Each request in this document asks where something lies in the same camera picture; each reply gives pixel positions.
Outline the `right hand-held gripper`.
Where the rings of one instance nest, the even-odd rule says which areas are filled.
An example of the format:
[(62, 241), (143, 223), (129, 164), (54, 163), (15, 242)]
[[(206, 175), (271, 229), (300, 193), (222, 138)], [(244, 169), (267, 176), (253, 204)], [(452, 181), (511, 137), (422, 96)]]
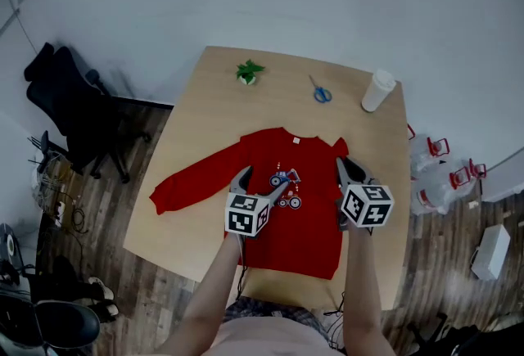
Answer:
[(338, 213), (339, 230), (347, 231), (351, 224), (368, 230), (384, 226), (395, 204), (390, 188), (376, 185), (370, 170), (349, 156), (337, 157), (336, 163), (338, 185), (344, 195)]

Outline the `person's left forearm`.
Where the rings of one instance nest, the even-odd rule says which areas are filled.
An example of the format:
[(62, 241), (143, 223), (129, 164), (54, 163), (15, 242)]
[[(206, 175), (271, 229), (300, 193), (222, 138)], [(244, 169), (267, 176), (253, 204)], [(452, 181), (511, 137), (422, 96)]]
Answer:
[(228, 234), (173, 334), (156, 350), (166, 356), (202, 356), (222, 323), (240, 259), (238, 236)]

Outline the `person's pale shirt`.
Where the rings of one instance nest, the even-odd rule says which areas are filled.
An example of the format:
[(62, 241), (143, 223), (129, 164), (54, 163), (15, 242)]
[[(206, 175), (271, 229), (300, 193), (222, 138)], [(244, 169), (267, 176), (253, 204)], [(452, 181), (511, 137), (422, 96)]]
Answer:
[(286, 318), (238, 318), (219, 326), (182, 322), (161, 356), (343, 356), (312, 327)]

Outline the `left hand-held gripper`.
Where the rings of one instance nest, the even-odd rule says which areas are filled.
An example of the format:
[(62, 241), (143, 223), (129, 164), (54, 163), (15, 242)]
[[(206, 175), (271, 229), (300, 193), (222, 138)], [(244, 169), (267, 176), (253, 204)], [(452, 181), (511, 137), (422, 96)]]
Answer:
[(224, 230), (244, 237), (256, 237), (269, 221), (269, 211), (289, 182), (282, 182), (269, 194), (246, 195), (253, 167), (242, 169), (230, 182), (224, 215)]

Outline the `small potted green plant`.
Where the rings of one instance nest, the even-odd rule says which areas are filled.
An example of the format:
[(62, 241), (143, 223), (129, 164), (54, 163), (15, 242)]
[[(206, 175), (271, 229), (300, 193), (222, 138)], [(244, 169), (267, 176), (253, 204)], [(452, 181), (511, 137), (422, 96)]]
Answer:
[(237, 65), (236, 77), (245, 85), (252, 85), (256, 81), (256, 75), (265, 71), (265, 67), (249, 59), (245, 63)]

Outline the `blue handled scissors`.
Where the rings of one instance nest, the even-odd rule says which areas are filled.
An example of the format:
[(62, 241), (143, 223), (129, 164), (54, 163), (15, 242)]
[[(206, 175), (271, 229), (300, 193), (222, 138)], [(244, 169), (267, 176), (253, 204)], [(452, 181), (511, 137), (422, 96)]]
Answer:
[(327, 103), (332, 100), (332, 94), (323, 87), (320, 87), (314, 80), (312, 75), (309, 75), (309, 80), (314, 86), (314, 99), (319, 103)]

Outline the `white tumbler cup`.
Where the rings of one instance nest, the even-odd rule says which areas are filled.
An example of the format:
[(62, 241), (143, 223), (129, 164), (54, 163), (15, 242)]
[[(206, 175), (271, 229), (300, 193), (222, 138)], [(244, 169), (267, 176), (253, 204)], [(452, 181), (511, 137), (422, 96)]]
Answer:
[(361, 101), (362, 108), (367, 112), (374, 112), (393, 92), (396, 80), (392, 74), (385, 70), (377, 70), (368, 85)]

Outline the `person's plaid shorts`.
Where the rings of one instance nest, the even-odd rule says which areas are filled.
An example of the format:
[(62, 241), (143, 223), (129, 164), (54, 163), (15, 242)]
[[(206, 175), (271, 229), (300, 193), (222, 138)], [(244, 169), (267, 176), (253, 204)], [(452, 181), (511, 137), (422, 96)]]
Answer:
[(239, 318), (285, 318), (298, 322), (316, 330), (325, 340), (328, 334), (322, 323), (308, 310), (303, 307), (276, 304), (251, 297), (241, 296), (229, 305), (222, 322), (230, 322)]

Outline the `person's right forearm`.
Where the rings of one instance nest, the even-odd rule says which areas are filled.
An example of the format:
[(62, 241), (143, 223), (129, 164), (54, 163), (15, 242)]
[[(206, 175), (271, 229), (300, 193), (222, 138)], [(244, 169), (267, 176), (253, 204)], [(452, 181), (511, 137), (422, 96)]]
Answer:
[(343, 341), (348, 356), (395, 356), (382, 333), (382, 306), (368, 231), (348, 228)]

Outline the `white cardboard box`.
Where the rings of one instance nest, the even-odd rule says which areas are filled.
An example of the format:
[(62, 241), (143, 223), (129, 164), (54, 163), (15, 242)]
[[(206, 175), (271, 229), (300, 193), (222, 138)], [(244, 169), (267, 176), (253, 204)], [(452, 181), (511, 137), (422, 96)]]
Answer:
[(482, 236), (472, 261), (471, 270), (482, 281), (499, 278), (506, 255), (510, 236), (503, 224), (488, 227)]

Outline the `black office chair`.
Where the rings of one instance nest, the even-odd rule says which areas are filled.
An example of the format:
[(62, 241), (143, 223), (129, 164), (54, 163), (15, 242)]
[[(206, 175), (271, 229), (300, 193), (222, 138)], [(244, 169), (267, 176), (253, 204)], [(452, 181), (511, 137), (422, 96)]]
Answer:
[(68, 47), (55, 49), (45, 43), (37, 56), (25, 68), (29, 83), (26, 96), (41, 109), (65, 137), (67, 148), (49, 140), (51, 151), (63, 155), (71, 168), (82, 174), (93, 164), (90, 175), (99, 179), (100, 166), (109, 157), (122, 183), (130, 180), (124, 168), (120, 146), (141, 138), (151, 141), (151, 135), (137, 128), (131, 116), (104, 86), (99, 73), (90, 69), (79, 72)]

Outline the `black antenna router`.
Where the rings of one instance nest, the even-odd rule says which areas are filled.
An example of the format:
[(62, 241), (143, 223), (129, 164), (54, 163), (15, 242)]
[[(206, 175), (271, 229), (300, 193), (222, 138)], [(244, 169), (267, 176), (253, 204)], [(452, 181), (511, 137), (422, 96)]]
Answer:
[(47, 168), (47, 165), (52, 157), (49, 146), (48, 131), (45, 131), (42, 137), (38, 140), (36, 137), (27, 137), (27, 140), (32, 143), (33, 146), (37, 147), (43, 155), (43, 158), (38, 162), (37, 172), (42, 174)]

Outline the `grey plastic chair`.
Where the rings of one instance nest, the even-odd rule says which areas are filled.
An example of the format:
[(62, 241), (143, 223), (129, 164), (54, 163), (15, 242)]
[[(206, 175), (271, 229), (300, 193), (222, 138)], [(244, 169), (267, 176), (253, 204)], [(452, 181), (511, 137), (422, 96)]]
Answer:
[(77, 349), (92, 344), (100, 334), (98, 316), (88, 307), (72, 302), (44, 300), (34, 306), (41, 337), (58, 349)]

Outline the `red t-shirt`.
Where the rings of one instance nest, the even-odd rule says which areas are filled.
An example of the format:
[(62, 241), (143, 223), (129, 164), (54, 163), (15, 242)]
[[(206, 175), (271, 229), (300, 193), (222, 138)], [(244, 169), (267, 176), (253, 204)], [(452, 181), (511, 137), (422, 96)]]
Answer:
[(284, 128), (267, 128), (170, 175), (150, 199), (157, 214), (182, 210), (228, 187), (234, 176), (251, 167), (247, 194), (270, 193), (279, 183), (288, 187), (259, 236), (246, 241), (246, 265), (332, 279), (342, 242), (337, 159), (348, 153), (343, 138), (329, 145), (319, 137), (299, 138)]

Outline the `black bag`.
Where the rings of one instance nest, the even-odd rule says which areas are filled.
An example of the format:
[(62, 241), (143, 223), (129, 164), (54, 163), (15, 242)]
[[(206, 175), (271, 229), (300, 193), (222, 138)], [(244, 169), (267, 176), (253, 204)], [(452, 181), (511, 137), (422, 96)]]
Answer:
[(524, 311), (496, 318), (486, 331), (450, 327), (445, 313), (436, 317), (440, 321), (429, 338), (412, 322), (407, 326), (418, 345), (410, 356), (524, 356)]

